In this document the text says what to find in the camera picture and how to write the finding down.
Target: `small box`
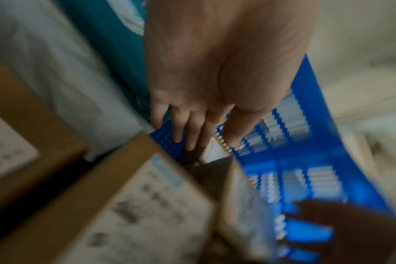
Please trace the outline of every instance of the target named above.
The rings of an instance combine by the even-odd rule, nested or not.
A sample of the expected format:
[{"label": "small box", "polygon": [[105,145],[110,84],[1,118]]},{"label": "small box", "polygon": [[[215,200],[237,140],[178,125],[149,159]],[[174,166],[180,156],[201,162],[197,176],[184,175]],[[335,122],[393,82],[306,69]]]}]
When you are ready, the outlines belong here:
[{"label": "small box", "polygon": [[207,164],[231,156],[230,148],[214,136],[207,147],[197,147],[193,151],[187,151],[180,163],[184,166],[192,167],[193,164]]},{"label": "small box", "polygon": [[86,148],[0,63],[0,212],[81,161]]},{"label": "small box", "polygon": [[196,263],[216,205],[141,133],[0,240],[0,264]]},{"label": "small box", "polygon": [[195,166],[192,176],[219,203],[216,232],[245,259],[276,261],[274,219],[235,158]]}]

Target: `box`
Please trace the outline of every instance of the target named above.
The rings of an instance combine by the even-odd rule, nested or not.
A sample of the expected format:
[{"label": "box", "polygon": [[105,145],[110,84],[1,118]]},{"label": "box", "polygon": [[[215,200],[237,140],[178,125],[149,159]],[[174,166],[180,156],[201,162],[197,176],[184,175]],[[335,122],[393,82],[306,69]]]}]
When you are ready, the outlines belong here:
[{"label": "box", "polygon": [[229,147],[214,136],[211,138],[207,147],[197,147],[193,151],[187,151],[180,163],[187,168],[191,168],[198,164],[207,164],[231,156]]},{"label": "box", "polygon": [[142,133],[0,240],[0,264],[195,263],[215,209]]},{"label": "box", "polygon": [[235,158],[195,166],[192,176],[219,202],[216,232],[245,259],[276,260],[274,219]]},{"label": "box", "polygon": [[0,211],[85,150],[84,140],[0,63]]}]

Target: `teal bag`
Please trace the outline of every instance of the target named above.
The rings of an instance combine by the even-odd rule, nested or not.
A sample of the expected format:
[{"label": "teal bag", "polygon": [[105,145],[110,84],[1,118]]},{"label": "teal bag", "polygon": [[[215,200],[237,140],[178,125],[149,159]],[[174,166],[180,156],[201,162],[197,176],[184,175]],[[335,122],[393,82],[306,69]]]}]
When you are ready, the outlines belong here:
[{"label": "teal bag", "polygon": [[[150,122],[144,60],[145,1],[56,0],[106,63],[133,108]],[[169,119],[166,114],[164,122]]]}]

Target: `perforated blue plastic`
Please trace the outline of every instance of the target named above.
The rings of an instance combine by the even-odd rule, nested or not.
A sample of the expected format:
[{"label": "perforated blue plastic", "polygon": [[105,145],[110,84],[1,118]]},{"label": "perforated blue plastic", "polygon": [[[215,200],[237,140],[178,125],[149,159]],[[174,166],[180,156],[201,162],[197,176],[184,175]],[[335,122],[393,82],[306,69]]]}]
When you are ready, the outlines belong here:
[{"label": "perforated blue plastic", "polygon": [[[222,130],[223,125],[216,136],[223,142]],[[152,136],[174,159],[183,155],[185,144],[171,142],[170,124]],[[293,201],[343,201],[392,213],[345,150],[307,57],[282,104],[232,153],[276,213],[278,239],[286,236],[290,241],[309,242],[332,236],[327,228],[285,219],[282,212],[293,212]],[[312,254],[296,250],[285,249],[281,254],[313,260]]]}]

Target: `hand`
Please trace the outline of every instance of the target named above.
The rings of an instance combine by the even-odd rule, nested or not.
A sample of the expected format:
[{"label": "hand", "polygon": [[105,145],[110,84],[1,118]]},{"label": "hand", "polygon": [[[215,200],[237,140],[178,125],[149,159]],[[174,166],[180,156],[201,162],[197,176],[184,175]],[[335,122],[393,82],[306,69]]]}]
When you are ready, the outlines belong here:
[{"label": "hand", "polygon": [[174,142],[241,139],[286,95],[304,57],[319,0],[151,0],[144,44],[151,121],[169,106]]},{"label": "hand", "polygon": [[396,219],[350,204],[303,201],[301,211],[289,215],[302,221],[332,227],[329,243],[291,243],[321,255],[324,264],[385,264],[396,250]]}]

